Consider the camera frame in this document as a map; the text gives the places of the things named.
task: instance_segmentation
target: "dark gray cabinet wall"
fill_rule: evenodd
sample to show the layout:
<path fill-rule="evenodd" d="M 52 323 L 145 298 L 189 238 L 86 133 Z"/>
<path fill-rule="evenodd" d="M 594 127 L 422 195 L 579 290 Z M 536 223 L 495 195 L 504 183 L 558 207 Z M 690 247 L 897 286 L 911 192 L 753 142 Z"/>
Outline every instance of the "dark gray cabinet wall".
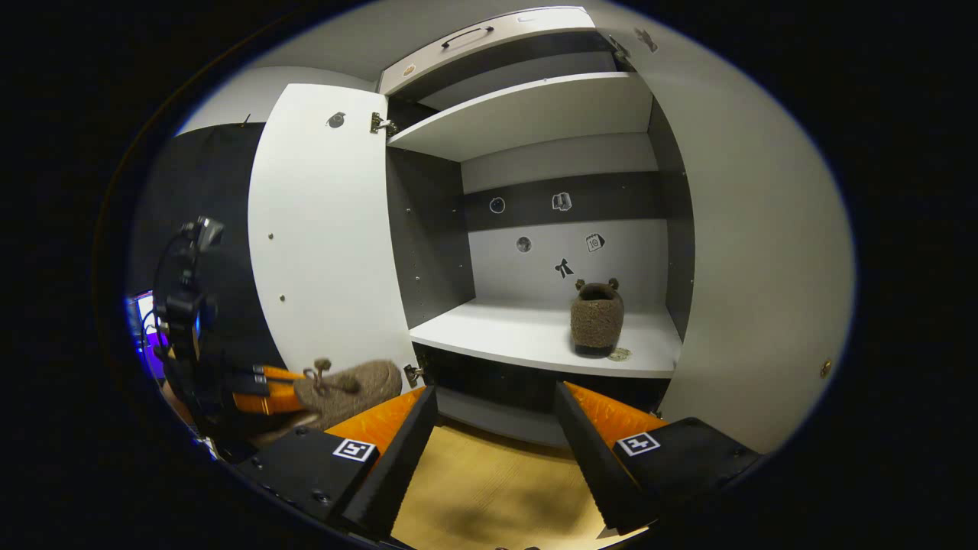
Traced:
<path fill-rule="evenodd" d="M 408 328 L 475 298 L 458 162 L 387 149 L 387 214 Z"/>
<path fill-rule="evenodd" d="M 696 240 L 692 226 L 692 199 L 686 166 L 669 120 L 658 101 L 652 100 L 648 118 L 648 139 L 659 163 L 662 200 L 666 207 L 669 240 L 669 275 L 666 282 L 666 308 L 681 340 L 686 339 L 689 307 L 692 303 Z"/>

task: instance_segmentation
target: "cabinet hinge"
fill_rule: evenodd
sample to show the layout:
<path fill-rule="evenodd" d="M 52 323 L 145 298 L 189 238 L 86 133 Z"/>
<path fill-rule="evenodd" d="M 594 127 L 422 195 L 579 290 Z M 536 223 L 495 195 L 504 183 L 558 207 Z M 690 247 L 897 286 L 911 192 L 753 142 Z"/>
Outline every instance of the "cabinet hinge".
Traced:
<path fill-rule="evenodd" d="M 397 124 L 393 120 L 381 120 L 380 113 L 374 113 L 370 117 L 370 133 L 376 134 L 381 128 L 387 129 L 387 137 L 397 133 Z"/>

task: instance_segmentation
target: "brown fuzzy container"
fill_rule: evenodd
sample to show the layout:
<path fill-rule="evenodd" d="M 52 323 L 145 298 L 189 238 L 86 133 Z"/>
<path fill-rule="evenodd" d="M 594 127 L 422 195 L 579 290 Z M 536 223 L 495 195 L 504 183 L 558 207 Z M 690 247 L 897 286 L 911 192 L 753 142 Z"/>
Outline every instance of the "brown fuzzy container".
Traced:
<path fill-rule="evenodd" d="M 578 352 L 607 355 L 614 350 L 625 321 L 625 303 L 618 281 L 584 284 L 577 281 L 577 299 L 570 307 L 570 334 Z"/>

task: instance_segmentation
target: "fuzzy object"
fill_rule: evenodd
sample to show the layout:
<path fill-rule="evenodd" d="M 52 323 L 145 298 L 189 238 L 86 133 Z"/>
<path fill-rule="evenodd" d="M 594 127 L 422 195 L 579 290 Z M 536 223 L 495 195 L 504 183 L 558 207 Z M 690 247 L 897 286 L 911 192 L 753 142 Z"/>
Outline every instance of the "fuzzy object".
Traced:
<path fill-rule="evenodd" d="M 401 394 L 401 373 L 392 361 L 369 361 L 322 378 L 319 388 L 308 378 L 296 380 L 295 396 L 316 420 L 304 424 L 324 431 Z"/>
<path fill-rule="evenodd" d="M 584 350 L 607 350 L 618 343 L 625 321 L 625 303 L 618 295 L 618 281 L 608 284 L 576 283 L 577 298 L 570 306 L 570 334 L 574 344 Z"/>

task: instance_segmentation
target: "white shelf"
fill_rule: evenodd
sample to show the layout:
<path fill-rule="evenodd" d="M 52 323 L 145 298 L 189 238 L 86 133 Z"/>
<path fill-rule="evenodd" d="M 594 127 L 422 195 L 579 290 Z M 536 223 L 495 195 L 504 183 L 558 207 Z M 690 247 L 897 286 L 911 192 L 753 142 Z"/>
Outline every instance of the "white shelf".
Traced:
<path fill-rule="evenodd" d="M 558 76 L 458 104 L 387 145 L 462 162 L 554 139 L 645 132 L 651 106 L 651 92 L 633 72 Z"/>
<path fill-rule="evenodd" d="M 414 329 L 418 344 L 551 371 L 627 378 L 672 378 L 682 343 L 665 306 L 629 311 L 618 347 L 632 351 L 625 361 L 574 352 L 570 304 L 525 304 L 497 299 L 464 303 Z"/>

